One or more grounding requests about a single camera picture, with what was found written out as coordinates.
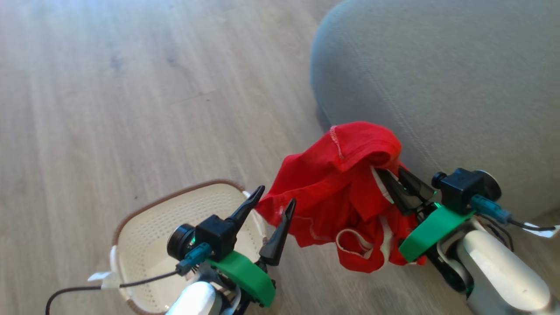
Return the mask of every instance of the green gripper part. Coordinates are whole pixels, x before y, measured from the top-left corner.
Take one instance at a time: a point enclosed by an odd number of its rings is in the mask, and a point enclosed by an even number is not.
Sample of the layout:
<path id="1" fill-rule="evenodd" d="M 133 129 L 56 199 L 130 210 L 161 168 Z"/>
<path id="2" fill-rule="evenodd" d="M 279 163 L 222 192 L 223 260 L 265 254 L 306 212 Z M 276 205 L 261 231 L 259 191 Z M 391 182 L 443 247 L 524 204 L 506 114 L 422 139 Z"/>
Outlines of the green gripper part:
<path id="1" fill-rule="evenodd" d="M 211 259 L 207 261 L 249 293 L 257 303 L 270 307 L 276 295 L 272 280 L 247 257 L 233 251 L 219 262 Z"/>
<path id="2" fill-rule="evenodd" d="M 413 262 L 424 254 L 440 239 L 447 236 L 461 223 L 473 216 L 474 211 L 467 215 L 453 212 L 436 203 L 437 209 L 416 227 L 399 246 L 399 252 L 408 262 Z"/>

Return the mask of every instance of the basket rim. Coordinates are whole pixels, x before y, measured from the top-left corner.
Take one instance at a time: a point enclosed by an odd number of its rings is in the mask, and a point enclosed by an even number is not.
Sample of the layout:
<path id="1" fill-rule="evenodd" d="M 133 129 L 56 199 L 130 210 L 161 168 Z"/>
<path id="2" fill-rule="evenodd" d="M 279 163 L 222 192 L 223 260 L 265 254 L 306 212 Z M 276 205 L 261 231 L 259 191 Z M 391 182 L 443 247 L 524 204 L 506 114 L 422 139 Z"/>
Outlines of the basket rim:
<path id="1" fill-rule="evenodd" d="M 149 210 L 149 209 L 151 209 L 151 208 L 153 208 L 153 207 L 155 207 L 155 206 L 157 206 L 161 203 L 164 203 L 169 199 L 173 199 L 173 198 L 175 198 L 179 195 L 182 195 L 184 193 L 188 193 L 190 191 L 193 191 L 193 190 L 196 190 L 196 189 L 199 189 L 199 188 L 203 188 L 203 187 L 206 187 L 206 186 L 215 185 L 215 184 L 227 184 L 227 185 L 233 186 L 233 187 L 237 188 L 241 193 L 243 193 L 243 191 L 245 190 L 245 188 L 242 185 L 240 185 L 240 184 L 238 184 L 238 183 L 236 183 L 232 180 L 229 180 L 229 179 L 214 179 L 214 180 L 209 180 L 207 182 L 200 183 L 200 184 L 197 184 L 197 185 L 194 185 L 194 186 L 183 188 L 183 189 L 181 189 L 179 191 L 176 191 L 172 194 L 168 194 L 167 196 L 165 196 L 163 198 L 160 198 L 156 201 L 153 201 L 153 202 L 143 206 L 142 208 L 136 210 L 135 212 L 129 214 L 127 217 L 125 217 L 115 229 L 115 233 L 113 234 L 113 240 L 112 240 L 111 246 L 118 245 L 120 232 L 123 230 L 124 226 L 128 223 L 128 221 L 130 221 L 133 217 L 135 217 L 135 216 L 137 216 L 137 215 L 139 215 L 139 214 L 141 214 L 141 213 L 143 213 L 143 212 L 145 212 L 145 211 L 147 211 L 147 210 Z"/>
<path id="2" fill-rule="evenodd" d="M 206 186 L 211 186 L 211 185 L 215 185 L 215 184 L 227 184 L 230 186 L 233 186 L 235 188 L 237 188 L 241 193 L 243 193 L 243 191 L 245 190 L 245 188 L 238 184 L 237 182 L 234 182 L 232 180 L 229 179 L 214 179 L 214 180 L 209 180 L 207 182 L 203 182 L 194 186 L 190 186 L 184 189 L 181 189 L 179 191 L 176 191 L 172 194 L 168 194 L 167 196 L 160 198 L 154 202 L 151 202 L 145 206 L 143 206 L 142 208 L 136 210 L 135 212 L 129 214 L 127 217 L 125 217 L 120 223 L 119 225 L 116 227 L 115 229 L 115 233 L 113 234 L 113 241 L 112 241 L 112 246 L 117 246 L 119 243 L 119 236 L 120 236 L 120 232 L 123 230 L 124 226 L 128 223 L 128 221 L 130 221 L 133 217 L 143 213 L 144 211 L 147 211 L 161 203 L 166 202 L 167 200 L 173 199 L 177 196 L 180 196 L 184 193 L 188 193 L 190 191 L 199 189 L 199 188 L 203 188 Z M 135 302 L 134 300 L 129 297 L 126 300 L 127 305 L 132 309 L 132 311 L 134 311 L 135 313 L 139 314 L 139 315 L 164 315 L 166 312 L 161 312 L 161 313 L 152 313 L 152 312 L 148 312 L 148 311 L 144 311 L 142 308 L 140 308 Z"/>

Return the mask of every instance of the camera lens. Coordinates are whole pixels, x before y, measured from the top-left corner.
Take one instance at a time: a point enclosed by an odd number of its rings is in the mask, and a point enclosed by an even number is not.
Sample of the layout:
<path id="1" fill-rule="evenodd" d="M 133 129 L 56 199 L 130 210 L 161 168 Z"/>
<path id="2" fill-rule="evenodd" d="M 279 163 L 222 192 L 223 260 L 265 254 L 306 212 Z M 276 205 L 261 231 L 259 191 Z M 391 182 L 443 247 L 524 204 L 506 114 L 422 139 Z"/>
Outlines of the camera lens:
<path id="1" fill-rule="evenodd" d="M 167 241 L 167 254 L 178 261 L 185 258 L 192 247 L 191 241 L 194 239 L 194 226 L 190 224 L 180 225 L 171 233 Z"/>

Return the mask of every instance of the white tape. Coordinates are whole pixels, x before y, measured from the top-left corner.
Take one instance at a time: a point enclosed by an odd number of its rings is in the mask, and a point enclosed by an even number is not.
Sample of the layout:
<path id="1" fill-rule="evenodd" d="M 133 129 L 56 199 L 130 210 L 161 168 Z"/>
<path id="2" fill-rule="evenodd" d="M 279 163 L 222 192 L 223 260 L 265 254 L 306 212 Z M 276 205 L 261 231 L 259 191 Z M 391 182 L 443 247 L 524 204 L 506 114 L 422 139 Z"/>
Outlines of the white tape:
<path id="1" fill-rule="evenodd" d="M 532 226 L 534 228 L 538 228 L 538 226 L 536 226 L 534 224 L 531 224 L 529 222 L 525 222 L 525 225 Z M 555 226 L 556 226 L 556 229 L 554 231 L 531 231 L 531 230 L 527 230 L 527 229 L 524 229 L 524 230 L 526 230 L 527 232 L 533 233 L 537 236 L 540 236 L 540 237 L 551 238 L 556 233 L 558 233 L 558 231 L 560 230 L 560 225 L 555 225 Z"/>
<path id="2" fill-rule="evenodd" d="M 102 289 L 116 289 L 120 285 L 120 279 L 117 274 L 111 271 L 107 272 L 96 272 L 87 279 L 88 282 L 92 281 L 102 281 Z"/>

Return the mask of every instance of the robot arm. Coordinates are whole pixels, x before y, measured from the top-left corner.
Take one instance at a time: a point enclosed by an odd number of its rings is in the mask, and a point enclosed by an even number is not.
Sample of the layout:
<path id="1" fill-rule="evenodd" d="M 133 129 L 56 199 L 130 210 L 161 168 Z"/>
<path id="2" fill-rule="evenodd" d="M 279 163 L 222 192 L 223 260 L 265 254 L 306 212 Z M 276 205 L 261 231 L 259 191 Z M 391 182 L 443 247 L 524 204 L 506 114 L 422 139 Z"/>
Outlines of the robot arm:
<path id="1" fill-rule="evenodd" d="M 264 186 L 228 218 L 213 215 L 196 227 L 183 224 L 167 242 L 167 252 L 179 261 L 179 275 L 195 272 L 195 279 L 167 311 L 168 315 L 242 315 L 250 303 L 270 306 L 276 294 L 276 283 L 268 276 L 267 266 L 277 266 L 284 249 L 296 207 L 291 200 L 282 222 L 259 251 L 258 261 L 250 261 L 234 251 L 237 232 L 249 212 L 257 205 Z M 234 294 L 232 301 L 213 285 Z"/>
<path id="2" fill-rule="evenodd" d="M 464 169 L 436 174 L 432 185 L 441 188 L 441 205 L 429 201 L 435 191 L 407 170 L 399 170 L 399 182 L 386 172 L 378 170 L 395 204 L 419 222 L 400 244 L 406 259 L 425 255 L 476 315 L 560 315 L 545 281 L 472 217 L 480 207 L 501 222 L 511 217 L 493 202 L 501 191 L 489 174 Z"/>

